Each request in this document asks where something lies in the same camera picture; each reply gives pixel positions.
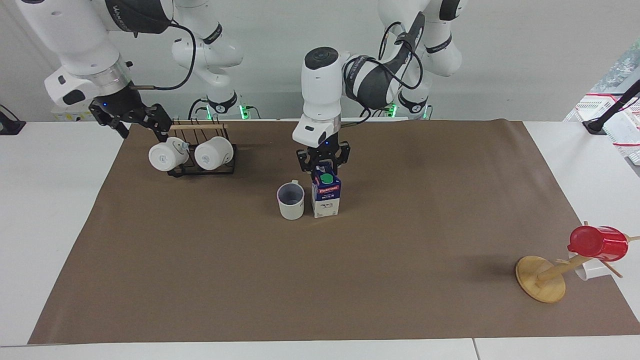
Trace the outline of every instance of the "gray wall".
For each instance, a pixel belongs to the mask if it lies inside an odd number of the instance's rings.
[[[244,62],[230,70],[237,90],[269,118],[300,116],[300,67],[308,50],[330,45],[375,54],[383,32],[373,0],[218,0],[216,6],[225,31],[246,49]],[[638,10],[637,0],[471,0],[454,24],[463,65],[453,77],[434,80],[434,117],[562,120],[640,35]],[[0,102],[27,120],[50,119],[42,81],[57,60],[12,0],[0,3],[0,31]],[[136,83],[173,85],[184,76],[170,50],[174,39],[186,36],[179,30],[137,40],[111,36],[134,62]],[[144,98],[184,117],[203,89],[193,79]],[[346,116],[360,112],[352,101],[343,103]]]

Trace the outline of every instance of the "white table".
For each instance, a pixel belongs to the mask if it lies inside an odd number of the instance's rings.
[[[576,123],[525,125],[580,219],[640,234],[640,178],[606,137],[590,136]],[[121,144],[114,131],[91,122],[30,123],[18,136],[0,137],[0,344],[27,343]],[[594,193],[594,184],[606,191]],[[616,282],[640,318],[640,245],[633,244],[629,255],[616,265],[625,275]],[[477,358],[477,345],[486,360],[523,358],[496,348],[517,350],[531,344],[542,351],[540,344],[545,341],[567,348],[588,348],[597,341],[600,348],[608,349],[607,355],[619,354],[617,359],[623,359],[628,349],[621,344],[640,344],[640,336],[5,347],[0,348],[0,359],[80,359],[88,354],[105,359],[157,359],[175,353],[180,356],[170,357],[471,360]],[[563,359],[584,359],[578,352],[572,354]]]

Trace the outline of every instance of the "brown table mat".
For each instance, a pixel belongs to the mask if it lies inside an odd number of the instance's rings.
[[[154,170],[133,127],[29,343],[640,334],[613,279],[566,278],[558,304],[514,276],[567,255],[580,225],[520,122],[371,123],[352,146],[340,215],[290,222],[293,123],[232,123],[232,176]]]

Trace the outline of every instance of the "blue and white carton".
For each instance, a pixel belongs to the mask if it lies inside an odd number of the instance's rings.
[[[331,163],[316,166],[311,189],[311,206],[314,209],[315,218],[338,215],[342,182],[333,173]]]

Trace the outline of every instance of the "red mug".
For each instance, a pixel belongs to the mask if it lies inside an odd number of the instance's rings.
[[[602,261],[617,261],[627,255],[629,243],[620,231],[609,226],[580,226],[571,233],[571,252]]]

